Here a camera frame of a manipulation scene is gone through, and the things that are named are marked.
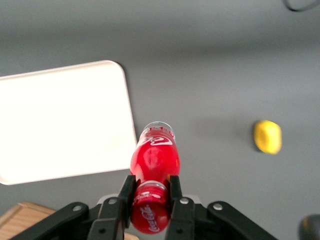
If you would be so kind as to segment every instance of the black cable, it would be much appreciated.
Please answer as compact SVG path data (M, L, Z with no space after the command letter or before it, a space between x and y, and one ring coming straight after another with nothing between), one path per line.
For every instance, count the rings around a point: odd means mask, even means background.
M290 3L289 3L289 0L282 0L282 2L285 5L285 7L288 10L292 11L292 12L304 12L304 11L313 9L316 6L320 5L320 0L315 0L313 3L311 3L311 4L307 5L307 6L304 6L304 7L301 7L301 8L292 8Z

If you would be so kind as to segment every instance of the plastic bottle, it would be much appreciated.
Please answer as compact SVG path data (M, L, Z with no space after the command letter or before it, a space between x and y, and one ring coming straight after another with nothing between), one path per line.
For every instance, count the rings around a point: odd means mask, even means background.
M130 171L137 180L131 222L142 233L159 233L170 219L169 177L180 172L175 134L168 124L155 121L143 129Z

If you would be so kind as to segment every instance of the coca-cola logo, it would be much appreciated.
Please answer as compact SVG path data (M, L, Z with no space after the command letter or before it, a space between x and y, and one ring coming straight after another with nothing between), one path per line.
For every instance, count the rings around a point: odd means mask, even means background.
M151 146L160 146L160 145L172 145L172 141L165 136L150 136L146 137L141 145L149 143Z
M140 211L141 211L142 217L148 221L148 224L149 224L148 229L155 233L159 232L160 228L157 225L157 222L155 220L155 215L151 210L150 206L147 204L145 207L140 207Z

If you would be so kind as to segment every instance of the black object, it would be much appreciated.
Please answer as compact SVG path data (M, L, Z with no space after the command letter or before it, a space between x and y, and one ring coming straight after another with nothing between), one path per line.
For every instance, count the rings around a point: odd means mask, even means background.
M71 203L11 240L123 240L135 189L136 178L129 175L118 196L90 210L81 202ZM226 202L205 208L183 197L178 176L170 177L170 200L166 240L276 240Z
M302 219L298 232L301 240L320 240L320 215L310 215Z

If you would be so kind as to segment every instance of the bottle cap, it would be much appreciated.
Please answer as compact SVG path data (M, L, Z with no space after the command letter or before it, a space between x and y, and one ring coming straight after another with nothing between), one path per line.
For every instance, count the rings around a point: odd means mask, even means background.
M133 226L144 234L163 231L170 219L169 194L157 181L147 181L135 191L131 209Z

